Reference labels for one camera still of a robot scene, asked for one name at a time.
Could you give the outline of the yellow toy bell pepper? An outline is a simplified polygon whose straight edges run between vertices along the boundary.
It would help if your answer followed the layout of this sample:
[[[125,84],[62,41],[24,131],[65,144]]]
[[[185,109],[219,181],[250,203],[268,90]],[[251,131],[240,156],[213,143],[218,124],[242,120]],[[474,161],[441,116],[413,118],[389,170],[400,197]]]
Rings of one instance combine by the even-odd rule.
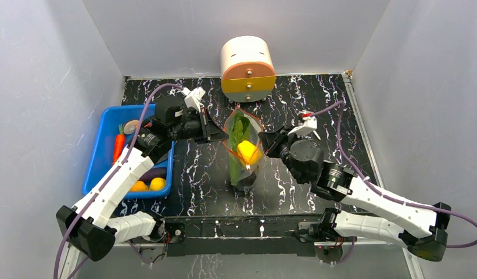
[[[245,167],[257,164],[263,157],[260,148],[248,140],[237,145],[237,154]]]

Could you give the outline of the clear red-zipper zip bag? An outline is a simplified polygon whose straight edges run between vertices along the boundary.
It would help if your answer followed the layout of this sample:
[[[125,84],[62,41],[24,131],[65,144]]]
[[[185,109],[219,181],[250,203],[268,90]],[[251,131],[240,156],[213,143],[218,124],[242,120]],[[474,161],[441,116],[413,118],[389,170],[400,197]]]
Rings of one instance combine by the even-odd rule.
[[[223,127],[228,139],[223,141],[228,152],[228,174],[231,185],[238,191],[253,189],[264,159],[261,121],[237,107],[228,116]]]

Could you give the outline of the green leafy vegetable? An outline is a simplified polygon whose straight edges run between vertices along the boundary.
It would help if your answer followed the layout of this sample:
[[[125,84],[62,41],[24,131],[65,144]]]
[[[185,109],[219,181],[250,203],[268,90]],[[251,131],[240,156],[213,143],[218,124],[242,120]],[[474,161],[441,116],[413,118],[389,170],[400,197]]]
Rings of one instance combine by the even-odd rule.
[[[235,113],[227,119],[225,129],[229,136],[227,141],[227,147],[230,149],[228,157],[229,178],[231,185],[237,186],[244,172],[237,147],[243,140],[249,139],[250,120],[242,112]]]

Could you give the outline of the dark purple toy fruit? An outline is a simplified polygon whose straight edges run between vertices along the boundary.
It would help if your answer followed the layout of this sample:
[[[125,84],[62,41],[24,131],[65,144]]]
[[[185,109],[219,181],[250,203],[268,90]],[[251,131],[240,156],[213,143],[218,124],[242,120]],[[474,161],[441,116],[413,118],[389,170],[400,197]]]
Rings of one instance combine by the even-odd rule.
[[[251,175],[239,180],[235,188],[239,191],[249,191],[254,187],[256,179],[257,174],[252,173]]]

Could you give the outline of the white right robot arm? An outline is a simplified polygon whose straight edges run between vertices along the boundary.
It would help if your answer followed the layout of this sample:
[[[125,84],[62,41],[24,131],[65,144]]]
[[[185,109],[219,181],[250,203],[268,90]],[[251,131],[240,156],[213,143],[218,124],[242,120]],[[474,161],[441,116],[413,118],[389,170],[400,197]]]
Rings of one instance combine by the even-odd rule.
[[[431,262],[443,259],[450,216],[442,211],[450,210],[447,204],[415,208],[404,199],[397,203],[390,192],[369,187],[352,169],[324,160],[322,149],[285,128],[260,132],[259,138],[265,155],[281,159],[298,184],[310,185],[311,193],[369,212],[359,215],[327,208],[319,223],[300,223],[296,238],[313,242],[363,237],[396,244]]]

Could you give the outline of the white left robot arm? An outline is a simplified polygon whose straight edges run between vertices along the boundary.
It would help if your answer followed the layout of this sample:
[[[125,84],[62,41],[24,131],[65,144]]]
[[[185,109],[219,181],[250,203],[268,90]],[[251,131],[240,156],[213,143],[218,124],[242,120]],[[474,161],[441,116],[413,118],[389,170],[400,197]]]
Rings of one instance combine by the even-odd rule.
[[[145,117],[147,109],[143,108],[129,146],[96,186],[74,206],[62,206],[56,213],[63,241],[94,262],[103,259],[114,244],[142,236],[152,242],[163,239],[164,224],[149,213],[118,218],[112,214],[131,187],[169,153],[174,142],[192,139],[207,144],[228,137],[193,91],[184,98],[170,96],[149,117]]]

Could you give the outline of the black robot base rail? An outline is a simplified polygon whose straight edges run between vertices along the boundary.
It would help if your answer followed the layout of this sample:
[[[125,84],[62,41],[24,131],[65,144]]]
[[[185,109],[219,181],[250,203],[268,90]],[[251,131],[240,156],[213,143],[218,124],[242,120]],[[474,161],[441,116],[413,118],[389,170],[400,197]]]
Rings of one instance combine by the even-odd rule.
[[[205,254],[315,256],[317,242],[338,242],[321,232],[320,214],[167,217],[168,255]]]

